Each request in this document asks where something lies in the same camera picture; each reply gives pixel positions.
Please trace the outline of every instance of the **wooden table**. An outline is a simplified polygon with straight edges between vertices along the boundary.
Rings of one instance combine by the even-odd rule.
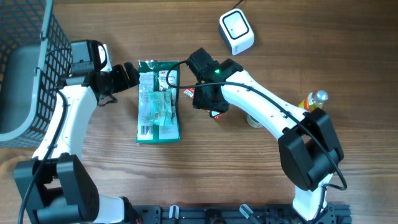
[[[256,40],[231,56],[218,19],[233,1],[59,4],[70,40],[110,47],[114,64],[185,60],[204,47],[233,58],[270,91],[300,103],[325,89],[345,159],[348,190],[331,202],[351,205],[355,223],[398,220],[398,4],[389,1],[254,1],[243,3]],[[181,84],[194,84],[186,66]],[[280,167],[277,141],[231,106],[219,121],[194,110],[180,92],[181,142],[137,145],[137,88],[90,119],[83,163],[101,194],[134,205],[264,205],[291,203],[294,185]],[[0,150],[0,222],[15,223],[20,195],[12,172],[31,149]],[[333,183],[340,184],[337,177]]]

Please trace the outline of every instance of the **wire basket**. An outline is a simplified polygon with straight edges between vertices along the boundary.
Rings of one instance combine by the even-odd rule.
[[[72,55],[53,1],[3,0],[0,6],[0,147],[38,146],[55,109],[50,91]]]

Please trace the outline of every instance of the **white device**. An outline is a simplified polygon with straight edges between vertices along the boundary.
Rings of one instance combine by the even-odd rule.
[[[240,9],[233,9],[220,17],[218,31],[231,49],[232,55],[237,55],[250,48],[254,43],[254,33],[248,20]]]

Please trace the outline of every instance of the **green package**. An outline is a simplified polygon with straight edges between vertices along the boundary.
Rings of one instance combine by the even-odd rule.
[[[136,140],[139,144],[158,144],[180,141],[180,124],[178,123],[178,111],[175,104],[178,100],[178,91],[175,88],[169,87],[166,82],[167,71],[176,63],[178,63],[178,61],[139,61],[140,84]],[[171,84],[179,85],[179,73],[179,67],[173,68],[170,72],[169,82]],[[171,94],[171,124],[170,120],[166,121],[166,118],[163,122],[163,126],[154,124],[154,116],[159,110],[156,109],[153,104],[151,105],[151,97],[152,101],[154,97],[160,97],[156,92],[165,92],[164,96],[168,93]]]

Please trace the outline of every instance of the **cable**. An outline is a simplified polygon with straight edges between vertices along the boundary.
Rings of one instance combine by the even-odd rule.
[[[97,104],[100,107],[104,107],[105,105],[107,105],[108,103],[117,103],[118,99],[116,99],[112,94],[109,94],[109,97],[111,98],[111,100],[108,100],[106,103],[104,104]]]
[[[24,212],[25,212],[25,208],[26,208],[26,204],[27,204],[27,200],[29,198],[30,192],[32,191],[33,185],[35,184],[36,180],[39,178],[40,173],[42,171],[42,169],[44,168],[44,164],[47,161],[47,159],[49,158],[49,156],[51,155],[52,151],[57,147],[56,143],[58,140],[58,137],[61,133],[61,129],[63,126],[63,123],[65,122],[65,118],[67,117],[67,112],[68,112],[68,100],[67,97],[58,89],[51,89],[49,91],[56,91],[62,98],[63,101],[63,110],[62,110],[62,115],[61,115],[61,119],[60,122],[58,123],[57,129],[55,130],[54,133],[54,137],[51,140],[50,145],[48,146],[48,150],[45,153],[42,162],[40,163],[40,165],[38,166],[37,170],[35,171],[35,174],[33,175],[32,181],[29,183],[29,186],[26,190],[25,196],[22,199],[22,203],[21,203],[21,209],[19,210],[19,218],[18,218],[18,224],[22,224],[24,221]]]
[[[318,220],[319,215],[321,214],[321,210],[323,209],[323,202],[325,201],[326,197],[326,190],[327,188],[325,187],[325,184],[322,185],[322,191],[321,191],[321,199],[318,205],[317,212],[314,215],[314,218],[310,220],[310,223],[315,223]]]
[[[70,65],[70,63],[68,63],[68,66],[67,66],[67,73],[70,73],[70,70],[72,69],[72,66]]]
[[[59,50],[68,50],[68,51],[71,51],[72,49],[70,49],[70,48],[68,48],[68,47],[61,47],[61,48],[59,48],[59,49],[52,49],[52,50],[48,51],[48,52],[45,54],[45,57],[47,57],[47,56],[49,56],[50,54],[52,54],[52,53],[54,53],[54,52],[57,52],[57,51],[59,51]]]
[[[232,9],[236,8],[239,4],[241,4],[243,2],[243,0],[240,0]]]
[[[181,64],[183,64],[183,63],[186,63],[186,62],[187,62],[187,60],[183,60],[183,61],[181,61],[181,62],[179,62],[179,63],[176,63],[175,65],[173,65],[173,66],[168,70],[168,72],[167,72],[167,74],[166,74],[166,83],[169,85],[169,87],[176,88],[176,89],[183,88],[183,86],[176,86],[176,85],[171,84],[171,83],[169,82],[169,75],[170,75],[170,72],[171,72],[175,67],[177,67],[177,66],[179,66],[179,65],[181,65]]]

